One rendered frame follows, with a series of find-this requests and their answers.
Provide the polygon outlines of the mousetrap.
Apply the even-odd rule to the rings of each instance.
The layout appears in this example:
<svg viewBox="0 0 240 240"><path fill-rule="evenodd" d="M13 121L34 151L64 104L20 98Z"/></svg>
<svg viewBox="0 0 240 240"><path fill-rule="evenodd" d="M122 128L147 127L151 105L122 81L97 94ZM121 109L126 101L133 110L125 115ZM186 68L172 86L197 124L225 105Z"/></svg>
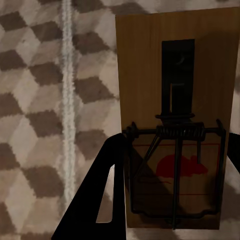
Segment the mousetrap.
<svg viewBox="0 0 240 240"><path fill-rule="evenodd" d="M240 6L115 29L127 228L219 230Z"/></svg>

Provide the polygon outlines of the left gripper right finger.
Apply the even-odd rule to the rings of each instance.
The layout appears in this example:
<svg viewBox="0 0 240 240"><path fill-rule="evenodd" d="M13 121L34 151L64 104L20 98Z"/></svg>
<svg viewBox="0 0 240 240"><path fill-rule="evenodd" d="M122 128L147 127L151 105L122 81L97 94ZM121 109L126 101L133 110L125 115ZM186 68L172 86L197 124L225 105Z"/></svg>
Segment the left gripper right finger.
<svg viewBox="0 0 240 240"><path fill-rule="evenodd" d="M240 173L240 135L229 133L227 155Z"/></svg>

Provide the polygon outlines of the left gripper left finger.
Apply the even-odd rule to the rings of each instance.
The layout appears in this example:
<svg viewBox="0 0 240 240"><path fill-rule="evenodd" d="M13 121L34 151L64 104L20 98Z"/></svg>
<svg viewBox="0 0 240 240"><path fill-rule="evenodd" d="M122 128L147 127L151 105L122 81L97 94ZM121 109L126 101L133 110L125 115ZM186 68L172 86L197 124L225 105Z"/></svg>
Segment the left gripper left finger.
<svg viewBox="0 0 240 240"><path fill-rule="evenodd" d="M110 167L114 165L110 223L96 223ZM51 240L126 240L123 134L103 144Z"/></svg>

